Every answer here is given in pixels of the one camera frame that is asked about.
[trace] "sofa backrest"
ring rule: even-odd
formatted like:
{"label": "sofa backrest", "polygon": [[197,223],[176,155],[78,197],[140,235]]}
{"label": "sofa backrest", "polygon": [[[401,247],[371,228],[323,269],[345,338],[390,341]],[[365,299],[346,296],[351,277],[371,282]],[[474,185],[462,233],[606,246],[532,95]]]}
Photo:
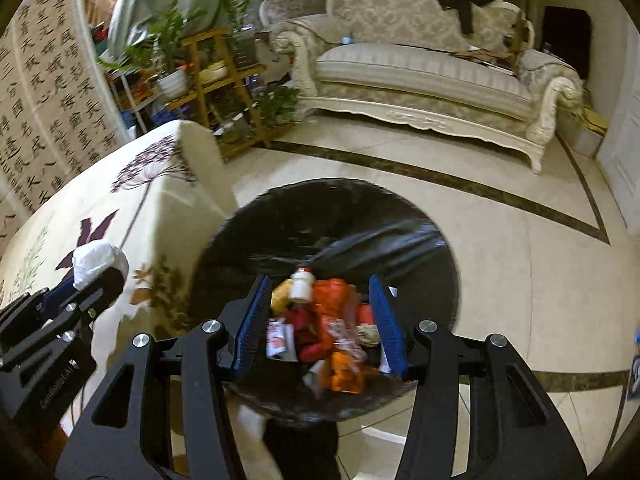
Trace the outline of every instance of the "sofa backrest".
{"label": "sofa backrest", "polygon": [[[437,0],[327,0],[326,12],[349,23],[353,39],[455,52],[469,45],[507,52],[504,36],[513,35],[520,9],[502,0],[472,6],[473,36],[464,36],[455,9],[443,10]],[[533,26],[527,21],[529,46]]]}

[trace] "metal bolt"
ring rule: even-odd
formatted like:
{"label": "metal bolt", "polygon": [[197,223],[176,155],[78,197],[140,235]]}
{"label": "metal bolt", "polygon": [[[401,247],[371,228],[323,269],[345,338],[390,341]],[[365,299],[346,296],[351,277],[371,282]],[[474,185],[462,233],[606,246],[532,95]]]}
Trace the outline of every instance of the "metal bolt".
{"label": "metal bolt", "polygon": [[73,330],[67,330],[62,335],[63,341],[66,341],[67,343],[71,343],[75,338],[76,338],[76,333]]}
{"label": "metal bolt", "polygon": [[424,321],[421,321],[420,323],[418,323],[418,328],[423,332],[430,334],[431,332],[435,332],[438,329],[438,325],[436,324],[435,321],[425,319]]}
{"label": "metal bolt", "polygon": [[489,341],[491,341],[492,345],[499,347],[507,346],[508,343],[507,338],[502,334],[491,334]]}
{"label": "metal bolt", "polygon": [[202,329],[207,334],[217,332],[220,330],[220,327],[222,327],[222,325],[220,325],[220,322],[217,319],[210,319],[202,324]]}
{"label": "metal bolt", "polygon": [[133,338],[133,346],[137,346],[138,348],[142,348],[149,344],[150,337],[147,334],[138,334]]}

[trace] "sofa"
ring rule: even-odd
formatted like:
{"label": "sofa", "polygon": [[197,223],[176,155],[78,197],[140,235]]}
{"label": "sofa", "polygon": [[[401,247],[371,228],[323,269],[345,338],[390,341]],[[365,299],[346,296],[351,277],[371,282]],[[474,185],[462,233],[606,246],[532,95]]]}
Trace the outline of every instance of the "sofa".
{"label": "sofa", "polygon": [[[470,46],[509,53],[505,36],[514,35],[520,9],[496,0],[472,15],[474,33],[464,36],[457,11],[438,0],[327,0],[325,14],[281,22],[270,41],[294,56],[299,120],[322,108],[476,137],[524,152],[540,174],[557,105],[579,107],[582,81],[532,48],[528,21],[514,75],[451,56]],[[342,44],[345,36],[353,43]]]}

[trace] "door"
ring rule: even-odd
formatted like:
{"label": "door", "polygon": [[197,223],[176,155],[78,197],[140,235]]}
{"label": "door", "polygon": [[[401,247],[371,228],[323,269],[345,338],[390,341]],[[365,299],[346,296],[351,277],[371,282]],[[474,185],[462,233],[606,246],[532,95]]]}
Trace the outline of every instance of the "door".
{"label": "door", "polygon": [[618,107],[598,152],[626,227],[640,235],[640,33],[628,19],[625,76]]}

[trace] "yellow snack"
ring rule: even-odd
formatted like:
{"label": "yellow snack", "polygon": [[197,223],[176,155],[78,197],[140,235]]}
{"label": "yellow snack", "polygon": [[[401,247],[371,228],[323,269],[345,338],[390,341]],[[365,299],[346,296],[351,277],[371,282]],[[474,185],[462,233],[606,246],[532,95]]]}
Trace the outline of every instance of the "yellow snack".
{"label": "yellow snack", "polygon": [[293,280],[284,280],[271,291],[271,310],[276,316],[279,316],[291,303],[289,299],[291,285],[293,285]]}

